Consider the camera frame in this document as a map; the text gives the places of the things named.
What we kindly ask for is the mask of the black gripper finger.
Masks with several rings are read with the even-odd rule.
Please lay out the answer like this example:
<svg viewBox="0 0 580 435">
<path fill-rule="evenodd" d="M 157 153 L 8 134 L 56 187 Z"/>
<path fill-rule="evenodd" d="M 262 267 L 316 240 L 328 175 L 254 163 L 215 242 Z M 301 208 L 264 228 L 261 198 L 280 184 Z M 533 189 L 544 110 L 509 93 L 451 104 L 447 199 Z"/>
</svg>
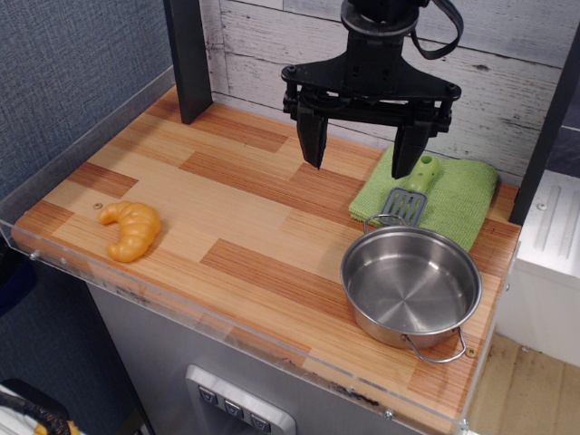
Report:
<svg viewBox="0 0 580 435">
<path fill-rule="evenodd" d="M 297 113 L 297 134 L 304 160 L 320 169 L 327 142 L 328 118 L 308 111 Z"/>
<path fill-rule="evenodd" d="M 418 121 L 397 129 L 392 155 L 391 175 L 394 179 L 411 174 L 429 139 L 429 125 Z"/>
</svg>

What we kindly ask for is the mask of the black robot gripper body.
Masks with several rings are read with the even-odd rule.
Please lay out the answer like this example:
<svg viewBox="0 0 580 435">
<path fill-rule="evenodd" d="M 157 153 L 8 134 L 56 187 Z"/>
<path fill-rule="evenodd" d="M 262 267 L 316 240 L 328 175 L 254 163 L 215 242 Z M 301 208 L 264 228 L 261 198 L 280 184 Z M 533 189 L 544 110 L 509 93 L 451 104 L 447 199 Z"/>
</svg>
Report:
<svg viewBox="0 0 580 435">
<path fill-rule="evenodd" d="M 291 64 L 283 110 L 291 118 L 326 124 L 330 119 L 379 124 L 401 131 L 448 131 L 458 85 L 421 72 L 402 55 L 405 37 L 418 39 L 414 23 L 348 23 L 344 53 Z"/>
</svg>

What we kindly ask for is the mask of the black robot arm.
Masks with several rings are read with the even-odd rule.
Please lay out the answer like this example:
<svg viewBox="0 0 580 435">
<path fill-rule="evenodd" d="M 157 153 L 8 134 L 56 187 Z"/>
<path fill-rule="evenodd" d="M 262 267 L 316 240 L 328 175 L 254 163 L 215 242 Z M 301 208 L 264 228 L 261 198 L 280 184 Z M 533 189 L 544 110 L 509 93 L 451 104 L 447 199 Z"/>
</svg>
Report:
<svg viewBox="0 0 580 435">
<path fill-rule="evenodd" d="M 345 1 L 344 53 L 330 60 L 286 66 L 284 111 L 296 122 L 306 162 L 319 168 L 329 120 L 396 128 L 391 175 L 411 174 L 429 139 L 446 133 L 458 85 L 421 72 L 402 56 L 403 40 L 419 39 L 425 1 Z"/>
</svg>

